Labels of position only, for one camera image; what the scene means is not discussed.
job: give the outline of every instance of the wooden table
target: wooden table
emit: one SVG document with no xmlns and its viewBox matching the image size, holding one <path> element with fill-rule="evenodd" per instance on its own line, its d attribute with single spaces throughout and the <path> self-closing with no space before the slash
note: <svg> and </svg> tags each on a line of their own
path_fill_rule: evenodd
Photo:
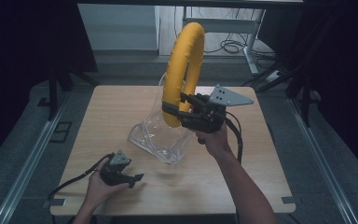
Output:
<svg viewBox="0 0 358 224">
<path fill-rule="evenodd" d="M 229 88 L 255 100 L 253 105 L 228 107 L 241 123 L 244 151 L 242 164 L 265 193 L 275 213 L 291 213 L 294 203 L 281 163 L 253 89 Z M 198 87 L 196 92 L 210 93 L 213 87 Z M 123 149 L 132 159 L 123 174 L 145 174 L 133 189 L 125 189 L 101 205 L 95 214 L 207 215 L 234 214 L 227 185 L 215 160 L 194 135 L 184 158 L 177 164 L 165 164 L 137 147 L 127 137 L 133 125 L 151 110 L 158 87 L 99 86 L 95 88 L 77 139 L 62 175 L 61 183 L 82 174 L 102 156 Z M 236 138 L 229 131 L 229 143 L 236 153 Z M 75 215 L 88 185 L 84 178 L 62 189 L 55 196 L 65 199 L 64 206 L 51 206 L 55 216 Z"/>
</svg>

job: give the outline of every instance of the transparent plastic packaging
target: transparent plastic packaging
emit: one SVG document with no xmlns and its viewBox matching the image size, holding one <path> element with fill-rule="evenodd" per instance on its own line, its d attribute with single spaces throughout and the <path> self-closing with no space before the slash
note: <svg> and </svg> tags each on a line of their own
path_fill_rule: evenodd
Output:
<svg viewBox="0 0 358 224">
<path fill-rule="evenodd" d="M 165 74 L 158 84 L 158 95 L 152 110 L 141 123 L 132 127 L 128 139 L 160 161 L 174 164 L 185 156 L 192 132 L 182 126 L 171 128 L 165 123 L 161 109 L 164 78 Z"/>
</svg>

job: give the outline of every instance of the person's right arm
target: person's right arm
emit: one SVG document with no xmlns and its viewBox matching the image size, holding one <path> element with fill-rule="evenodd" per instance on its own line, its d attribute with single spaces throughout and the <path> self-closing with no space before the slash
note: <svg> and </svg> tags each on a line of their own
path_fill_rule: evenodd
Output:
<svg viewBox="0 0 358 224">
<path fill-rule="evenodd" d="M 196 132 L 216 159 L 243 223 L 276 223 L 267 198 L 235 158 L 227 141 L 227 126 L 216 133 Z"/>
</svg>

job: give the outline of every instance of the yellow tube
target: yellow tube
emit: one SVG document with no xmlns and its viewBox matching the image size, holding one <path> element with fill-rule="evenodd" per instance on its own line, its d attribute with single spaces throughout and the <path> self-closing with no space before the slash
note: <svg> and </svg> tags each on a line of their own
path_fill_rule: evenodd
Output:
<svg viewBox="0 0 358 224">
<path fill-rule="evenodd" d="M 171 105 L 178 105 L 180 111 L 188 112 L 190 109 L 189 103 L 180 103 L 182 82 L 186 69 L 186 85 L 183 93 L 194 94 L 199 82 L 204 51 L 204 33 L 202 26 L 196 22 L 186 25 L 176 39 L 171 58 L 168 61 L 162 101 Z M 170 127 L 175 128 L 181 125 L 176 116 L 163 112 L 163 118 Z"/>
</svg>

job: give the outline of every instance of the floor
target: floor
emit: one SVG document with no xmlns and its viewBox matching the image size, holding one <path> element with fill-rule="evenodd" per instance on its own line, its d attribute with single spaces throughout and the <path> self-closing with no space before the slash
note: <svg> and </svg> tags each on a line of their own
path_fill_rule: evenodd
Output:
<svg viewBox="0 0 358 224">
<path fill-rule="evenodd" d="M 174 12 L 174 7 L 164 9 L 167 13 L 172 11 Z M 230 9 L 222 12 L 221 15 L 230 16 L 229 11 Z M 203 8 L 193 8 L 193 14 L 196 13 L 202 16 L 208 15 Z M 163 26 L 164 22 L 161 19 L 161 30 Z M 168 34 L 170 29 L 166 30 L 166 36 L 170 36 L 167 39 L 173 39 L 175 31 L 171 29 L 171 33 Z M 222 35 L 222 38 L 216 38 L 215 35 L 211 35 L 211 38 L 216 38 L 217 46 L 219 40 L 226 37 L 227 35 Z M 88 76 L 104 85 L 156 85 L 169 59 L 167 55 L 172 43 L 168 40 L 166 42 L 169 43 L 166 47 L 160 44 L 159 56 L 95 55 L 100 73 L 88 74 Z M 213 49 L 214 44 L 209 46 L 212 41 L 207 43 L 206 48 Z M 260 50 L 268 49 L 262 43 L 258 44 Z M 269 63 L 264 61 L 258 65 L 258 68 L 263 70 Z M 71 75 L 71 78 L 75 83 L 74 89 L 70 92 L 59 91 L 62 113 L 57 120 L 58 124 L 71 123 L 70 132 L 66 137 L 60 132 L 52 132 L 42 147 L 39 157 L 34 158 L 34 169 L 26 166 L 26 161 L 39 143 L 42 131 L 49 124 L 48 107 L 38 106 L 42 98 L 48 97 L 47 82 L 40 83 L 31 90 L 29 104 L 0 148 L 0 208 L 8 209 L 8 220 L 5 219 L 7 221 L 5 223 L 51 223 L 49 211 L 42 205 L 46 196 L 60 182 L 94 88 L 83 78 L 74 75 Z M 205 57 L 199 85 L 220 83 L 223 86 L 240 86 L 244 81 L 252 78 L 243 53 L 228 55 L 225 51 L 218 51 L 211 57 Z M 317 105 L 312 105 L 310 108 L 310 130 L 304 131 L 301 128 L 301 122 L 297 119 L 296 103 L 292 106 L 284 94 L 287 84 L 284 82 L 269 91 L 257 94 L 296 202 L 296 211 L 293 214 L 277 214 L 279 223 L 358 223 L 358 160 L 324 120 Z M 316 140 L 316 150 L 309 141 L 310 136 Z M 318 157 L 320 156 L 318 150 L 322 153 L 322 158 Z M 326 176 L 323 160 L 333 174 L 333 179 L 331 176 Z M 29 178 L 27 181 L 24 181 L 24 178 L 18 179 L 21 172 L 27 174 L 26 178 Z M 329 183 L 331 180 L 336 181 L 337 185 L 331 187 Z M 15 189 L 19 181 L 24 181 L 23 186 Z M 356 220 L 348 221 L 343 211 L 352 211 L 354 216 L 351 214 L 349 216 L 356 217 Z M 174 218 L 114 217 L 114 221 L 173 223 Z M 189 220 L 194 223 L 234 223 L 232 216 L 179 219 L 175 218 L 175 223 L 190 223 Z M 57 223 L 66 223 L 67 220 L 69 217 L 56 217 Z M 111 217 L 98 217 L 98 220 L 98 223 L 109 223 Z"/>
</svg>

